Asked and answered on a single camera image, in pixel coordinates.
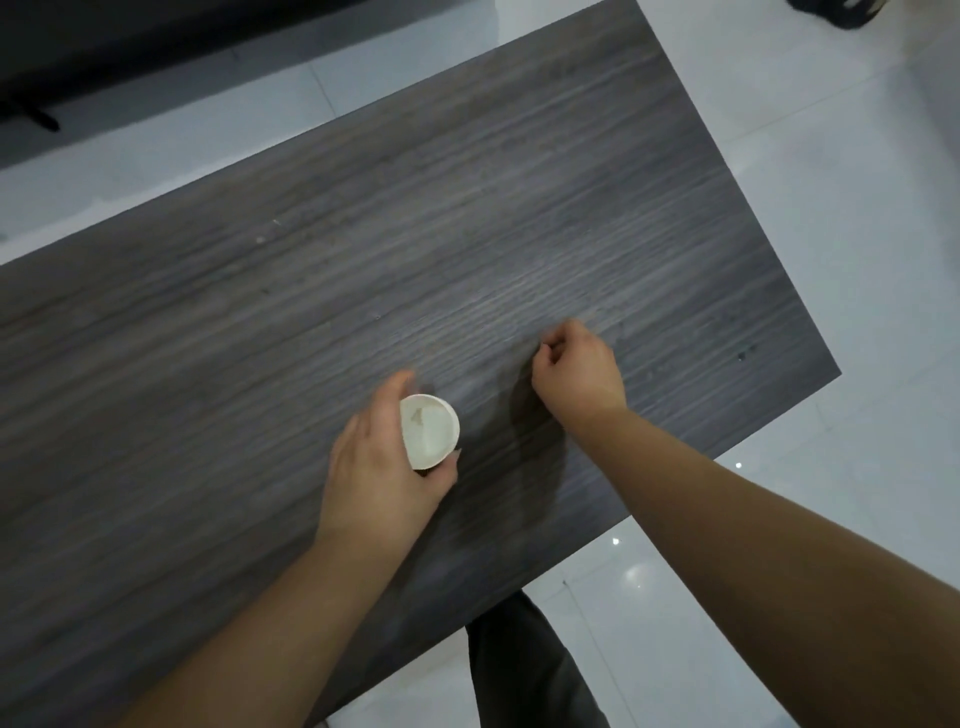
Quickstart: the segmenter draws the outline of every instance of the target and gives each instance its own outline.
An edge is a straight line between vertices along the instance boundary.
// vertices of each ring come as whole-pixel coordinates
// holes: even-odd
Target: white cup
[[[415,471],[442,463],[460,439],[457,413],[433,395],[410,395],[400,400],[400,428],[407,459]]]

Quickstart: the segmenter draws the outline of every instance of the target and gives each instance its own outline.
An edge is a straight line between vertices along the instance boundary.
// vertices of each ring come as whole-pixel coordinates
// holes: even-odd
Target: white tile floor
[[[0,127],[0,263],[590,0],[418,0],[334,49],[398,7],[370,3],[54,109],[59,147]],[[891,0],[853,34],[780,0],[640,5],[844,373],[720,461],[960,586],[960,0]],[[253,78],[278,44],[300,62]],[[613,726],[792,724],[633,522],[527,592]],[[330,725],[477,726],[466,652]]]

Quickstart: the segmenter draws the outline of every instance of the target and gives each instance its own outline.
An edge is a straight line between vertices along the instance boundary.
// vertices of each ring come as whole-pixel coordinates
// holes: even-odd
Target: black object
[[[610,728],[543,613],[517,592],[467,625],[482,728]]]
[[[359,0],[4,0],[0,105],[26,113]]]
[[[636,0],[0,266],[0,725],[93,724],[263,590],[402,367],[460,481],[314,718],[623,520],[523,369],[571,315],[710,457],[839,374]]]
[[[845,31],[862,28],[876,17],[887,0],[786,0],[794,10],[819,15]]]
[[[10,106],[48,132],[59,132],[60,122],[53,116],[21,99],[10,99]]]

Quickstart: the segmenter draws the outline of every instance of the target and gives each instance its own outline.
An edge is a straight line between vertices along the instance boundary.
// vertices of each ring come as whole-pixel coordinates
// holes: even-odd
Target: dark pants
[[[573,658],[523,592],[467,627],[483,728],[610,728]]]

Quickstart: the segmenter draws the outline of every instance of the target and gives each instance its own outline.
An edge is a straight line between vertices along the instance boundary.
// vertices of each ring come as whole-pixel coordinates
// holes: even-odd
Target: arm
[[[534,387],[801,725],[960,724],[959,593],[631,412],[579,322],[544,337]]]
[[[354,631],[457,479],[457,453],[410,469],[392,376],[330,454],[315,544],[222,632],[144,695],[121,728],[300,728]]]

